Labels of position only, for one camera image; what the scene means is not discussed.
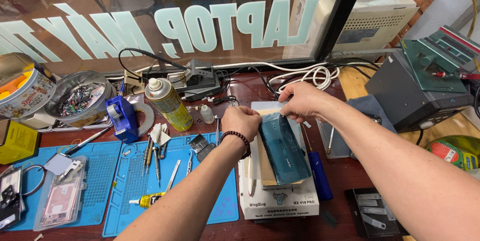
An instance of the white cap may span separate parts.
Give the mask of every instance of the white cap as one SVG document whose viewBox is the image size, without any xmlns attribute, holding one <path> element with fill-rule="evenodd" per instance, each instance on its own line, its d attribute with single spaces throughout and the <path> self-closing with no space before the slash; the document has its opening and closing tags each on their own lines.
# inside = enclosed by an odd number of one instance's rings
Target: white cap
<svg viewBox="0 0 480 241">
<path fill-rule="evenodd" d="M 161 86 L 162 86 L 162 82 L 156 78 L 151 78 L 148 80 L 148 87 L 153 91 L 159 89 Z"/>
</svg>

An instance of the workbench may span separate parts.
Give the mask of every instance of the workbench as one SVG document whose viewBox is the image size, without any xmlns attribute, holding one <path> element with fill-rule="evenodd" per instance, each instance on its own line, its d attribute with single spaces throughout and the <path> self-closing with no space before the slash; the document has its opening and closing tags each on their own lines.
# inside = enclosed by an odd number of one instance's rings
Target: workbench
<svg viewBox="0 0 480 241">
<path fill-rule="evenodd" d="M 374 72 L 369 69 L 361 69 L 370 75 Z M 266 72 L 263 74 L 264 76 L 267 76 L 273 73 L 277 72 Z M 367 95 L 364 88 L 366 82 L 367 78 L 356 70 L 343 68 L 340 72 L 339 80 L 334 80 L 326 92 L 342 101 L 346 101 L 347 99 Z M 257 73 L 243 73 L 233 76 L 229 92 L 229 94 L 237 97 L 241 105 L 248 107 L 252 101 L 274 100 L 273 95 L 267 91 L 267 88 L 263 85 Z M 187 104 L 187 107 L 192 109 L 201 104 L 202 101 L 196 101 Z M 227 105 L 227 103 L 223 103 L 217 107 L 212 105 L 213 114 L 222 117 Z M 194 124 L 186 132 L 177 132 L 169 125 L 170 136 L 178 137 L 215 131 L 215 123 L 207 125 L 204 122 L 199 121 L 201 117 L 198 111 L 194 112 L 192 117 Z M 163 117 L 156 116 L 155 123 L 159 122 L 165 123 L 166 121 Z M 318 127 L 315 125 L 315 120 L 310 119 L 308 122 L 312 124 L 312 127 L 307 128 L 303 133 L 308 135 L 309 143 L 313 151 L 319 152 L 325 174 L 333 192 L 333 200 L 321 202 L 320 208 L 327 209 L 327 211 L 333 215 L 338 222 L 336 228 L 328 226 L 320 216 L 278 218 L 267 223 L 254 223 L 254 221 L 245 220 L 243 218 L 243 213 L 239 206 L 240 219 L 238 221 L 207 225 L 201 236 L 201 240 L 363 240 L 357 236 L 344 191 L 352 188 L 368 188 L 373 187 L 374 185 L 360 162 L 351 158 L 327 159 Z M 80 138 L 84 140 L 98 131 L 99 130 L 81 130 L 74 132 L 44 133 L 42 135 L 40 146 L 50 147 L 69 145 L 75 139 Z M 100 136 L 94 142 L 117 140 L 117 138 L 113 136 L 113 131 L 114 129 L 111 128 L 110 131 Z M 480 131 L 478 131 L 476 127 L 459 113 L 450 119 L 425 130 L 420 145 L 423 146 L 431 140 L 442 136 L 455 134 L 480 138 Z M 418 139 L 419 133 L 404 133 L 400 134 L 400 136 L 415 143 Z M 143 136 L 140 140 L 147 140 L 147 137 Z M 5 165 L 0 166 L 0 171 L 3 171 L 5 168 Z M 104 222 L 105 218 L 102 224 L 96 226 L 48 229 L 41 232 L 45 236 L 41 240 L 112 240 L 113 238 L 102 238 Z M 4 241 L 33 240 L 39 235 L 39 233 L 40 232 L 33 231 L 9 231 L 0 233 L 0 238 Z M 391 240 L 402 240 L 402 238 L 392 238 Z"/>
</svg>

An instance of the yellow cable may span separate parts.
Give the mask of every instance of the yellow cable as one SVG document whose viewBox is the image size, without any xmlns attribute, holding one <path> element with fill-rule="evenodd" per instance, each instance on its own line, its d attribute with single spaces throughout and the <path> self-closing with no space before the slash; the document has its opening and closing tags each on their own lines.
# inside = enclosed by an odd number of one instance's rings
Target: yellow cable
<svg viewBox="0 0 480 241">
<path fill-rule="evenodd" d="M 478 70 L 478 72 L 480 72 L 480 65 L 479 65 L 479 61 L 477 60 L 477 58 L 473 58 L 473 61 L 475 62 L 475 66 L 477 66 L 477 70 Z"/>
<path fill-rule="evenodd" d="M 475 22 L 477 21 L 477 2 L 475 0 L 472 0 L 472 3 L 473 3 L 473 19 L 472 19 L 472 24 L 470 25 L 470 30 L 468 31 L 468 35 L 467 35 L 469 39 L 470 39 L 470 36 L 472 36 L 473 29 L 475 28 Z M 475 64 L 477 65 L 477 69 L 480 72 L 479 65 L 477 64 L 477 60 L 475 60 Z"/>
</svg>

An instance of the tape dispenser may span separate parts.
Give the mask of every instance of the tape dispenser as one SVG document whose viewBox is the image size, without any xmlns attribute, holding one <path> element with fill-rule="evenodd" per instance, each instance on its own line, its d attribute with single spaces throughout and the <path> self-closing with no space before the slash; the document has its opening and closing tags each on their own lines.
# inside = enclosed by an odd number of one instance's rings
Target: tape dispenser
<svg viewBox="0 0 480 241">
<path fill-rule="evenodd" d="M 106 110 L 115 126 L 114 135 L 124 143 L 138 140 L 137 122 L 135 110 L 122 96 L 116 96 L 105 102 Z"/>
</svg>

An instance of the metal tin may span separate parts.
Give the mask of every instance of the metal tin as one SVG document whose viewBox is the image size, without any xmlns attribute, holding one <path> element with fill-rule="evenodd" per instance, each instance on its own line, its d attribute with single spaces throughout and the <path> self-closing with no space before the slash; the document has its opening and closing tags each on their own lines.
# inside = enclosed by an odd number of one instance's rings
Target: metal tin
<svg viewBox="0 0 480 241">
<path fill-rule="evenodd" d="M 157 79 L 160 86 L 151 89 L 150 84 L 145 87 L 145 95 L 150 102 L 162 113 L 165 119 L 178 131 L 185 131 L 194 123 L 188 109 L 183 105 L 180 96 L 170 81 L 164 78 Z"/>
<path fill-rule="evenodd" d="M 0 99 L 0 120 L 15 119 L 34 113 L 55 92 L 57 81 L 45 68 L 23 53 L 0 56 L 0 86 L 30 73 L 26 83 L 9 96 Z"/>
<path fill-rule="evenodd" d="M 60 117 L 58 107 L 62 99 L 79 86 L 93 82 L 104 84 L 103 93 L 98 100 L 79 113 Z M 44 109 L 49 115 L 71 127 L 85 127 L 94 124 L 107 115 L 105 101 L 115 95 L 115 87 L 99 72 L 88 70 L 78 71 L 63 77 L 58 81 L 57 90 L 52 95 L 50 101 L 45 104 Z"/>
</svg>

